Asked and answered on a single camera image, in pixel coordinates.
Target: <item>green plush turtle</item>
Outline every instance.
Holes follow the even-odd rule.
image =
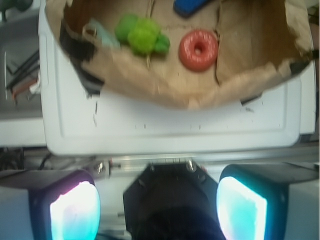
[[[114,32],[121,43],[129,44],[134,54],[149,56],[153,52],[169,52],[169,38],[161,33],[161,27],[151,18],[125,14]]]

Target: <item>cable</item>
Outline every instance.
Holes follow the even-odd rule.
[[[24,158],[21,152],[4,151],[0,154],[0,171],[24,169]]]
[[[20,164],[22,169],[25,169],[25,149],[23,147],[20,149]]]
[[[41,162],[38,170],[43,170],[44,167],[45,167],[46,161],[47,161],[48,159],[50,159],[51,157],[52,157],[52,153],[51,153],[51,152],[48,153],[47,155],[45,155],[45,157],[42,159],[42,162]]]
[[[6,11],[3,11],[1,13],[1,16],[2,16],[2,21],[5,23],[7,21],[7,18],[6,18]]]

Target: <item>brown paper bag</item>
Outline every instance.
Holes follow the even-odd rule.
[[[91,18],[110,33],[121,16],[145,16],[151,0],[47,0],[46,16],[58,43],[88,89],[113,91],[170,108],[204,109],[261,94],[297,74],[310,61],[308,13],[302,0],[213,0],[190,18],[174,0],[155,0],[151,17],[171,42],[167,56],[146,59],[127,46],[102,46],[87,31]],[[192,29],[219,39],[216,66],[192,72],[179,60],[182,37]]]

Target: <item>glowing light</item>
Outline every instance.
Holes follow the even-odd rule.
[[[52,240],[94,240],[100,223],[100,198],[88,181],[50,205]]]
[[[220,227],[229,240],[265,238],[267,200],[234,177],[218,185],[216,209]]]

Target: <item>donut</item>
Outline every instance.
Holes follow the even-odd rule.
[[[206,30],[193,30],[187,33],[179,46],[181,63],[189,70],[202,72],[214,64],[218,57],[216,37]]]

